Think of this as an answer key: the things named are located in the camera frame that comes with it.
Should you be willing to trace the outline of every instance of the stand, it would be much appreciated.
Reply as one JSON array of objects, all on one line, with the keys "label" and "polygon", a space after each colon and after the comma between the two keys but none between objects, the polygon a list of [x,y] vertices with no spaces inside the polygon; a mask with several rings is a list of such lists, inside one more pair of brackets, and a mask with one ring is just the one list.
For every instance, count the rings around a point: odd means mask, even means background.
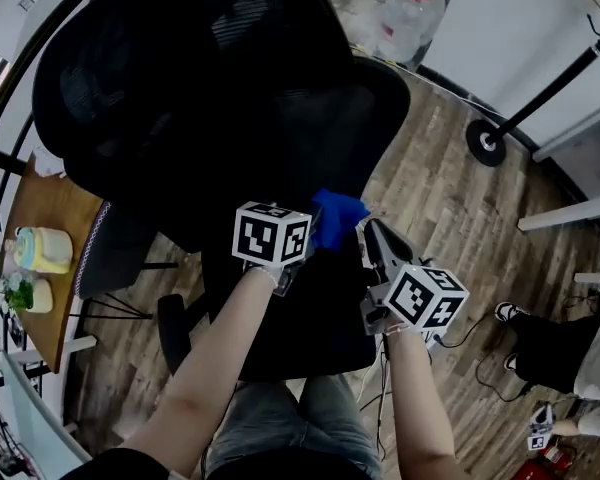
[{"label": "stand", "polygon": [[512,132],[522,121],[569,85],[574,78],[598,58],[599,54],[600,34],[595,44],[587,48],[558,78],[522,107],[511,119],[505,121],[499,127],[484,119],[469,123],[465,137],[473,156],[489,167],[497,167],[504,162],[507,156],[504,136]]}]

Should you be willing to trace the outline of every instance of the red object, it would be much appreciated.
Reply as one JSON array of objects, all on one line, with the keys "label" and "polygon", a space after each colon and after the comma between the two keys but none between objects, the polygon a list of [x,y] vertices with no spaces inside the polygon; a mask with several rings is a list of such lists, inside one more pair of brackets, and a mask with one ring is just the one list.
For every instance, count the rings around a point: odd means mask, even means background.
[{"label": "red object", "polygon": [[518,472],[513,475],[511,480],[559,480],[559,477],[552,473],[542,464],[529,459],[525,462]]},{"label": "red object", "polygon": [[557,444],[549,445],[540,452],[549,461],[549,467],[556,473],[567,471],[573,464],[573,454],[569,448],[561,448]]}]

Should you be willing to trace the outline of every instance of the forearm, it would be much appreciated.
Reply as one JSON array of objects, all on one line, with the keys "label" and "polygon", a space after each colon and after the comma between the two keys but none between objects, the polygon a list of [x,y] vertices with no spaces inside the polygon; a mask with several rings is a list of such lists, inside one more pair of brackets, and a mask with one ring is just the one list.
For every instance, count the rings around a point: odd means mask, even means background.
[{"label": "forearm", "polygon": [[413,464],[454,457],[455,447],[421,336],[405,331],[388,341],[398,459],[407,479]]},{"label": "forearm", "polygon": [[144,452],[185,477],[193,473],[221,423],[273,288],[261,270],[242,277],[167,385],[156,412],[123,447]]}]

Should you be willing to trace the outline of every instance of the baseboard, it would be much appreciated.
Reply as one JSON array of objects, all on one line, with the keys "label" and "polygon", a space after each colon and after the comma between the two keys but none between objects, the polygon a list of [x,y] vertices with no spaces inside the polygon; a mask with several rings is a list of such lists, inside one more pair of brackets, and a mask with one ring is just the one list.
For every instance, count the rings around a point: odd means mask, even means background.
[{"label": "baseboard", "polygon": [[[505,118],[498,115],[498,111],[491,105],[489,105],[485,101],[482,101],[480,98],[478,98],[474,94],[471,94],[469,91],[459,86],[455,82],[452,82],[446,76],[438,73],[437,71],[428,68],[427,66],[420,65],[417,69],[417,73],[420,76],[426,78],[427,80],[430,80],[434,84],[439,85],[443,89],[446,89],[447,91],[452,92],[456,96],[467,100],[467,103],[469,105],[471,105],[474,109],[476,109],[485,118],[489,119],[494,124],[500,126],[506,121]],[[484,108],[481,107],[484,107],[490,110],[491,112],[495,113],[492,114],[485,112]],[[509,135],[511,135],[511,137],[513,137],[523,147],[529,150],[531,154],[535,153],[538,149],[540,149],[539,146],[533,141],[533,139],[531,139],[531,137],[529,137],[526,133],[524,133],[517,127]],[[587,200],[587,197],[584,195],[582,190],[580,190],[580,188],[573,182],[573,180],[567,175],[567,173],[565,173],[552,158],[547,158],[546,160],[544,160],[542,162],[542,167],[546,168],[548,171],[551,172],[551,174],[555,176],[558,183],[560,183],[560,185],[564,187],[564,189],[573,198],[575,203],[581,203]],[[598,228],[600,228],[600,219],[592,219],[592,222],[594,222],[598,226]]]}]

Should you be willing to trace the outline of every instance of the person's right arm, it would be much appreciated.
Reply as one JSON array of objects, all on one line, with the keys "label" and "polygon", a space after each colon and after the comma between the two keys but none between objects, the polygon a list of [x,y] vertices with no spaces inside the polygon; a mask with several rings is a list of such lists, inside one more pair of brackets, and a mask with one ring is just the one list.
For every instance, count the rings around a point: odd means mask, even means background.
[{"label": "person's right arm", "polygon": [[398,463],[403,480],[466,480],[420,334],[388,336]]}]

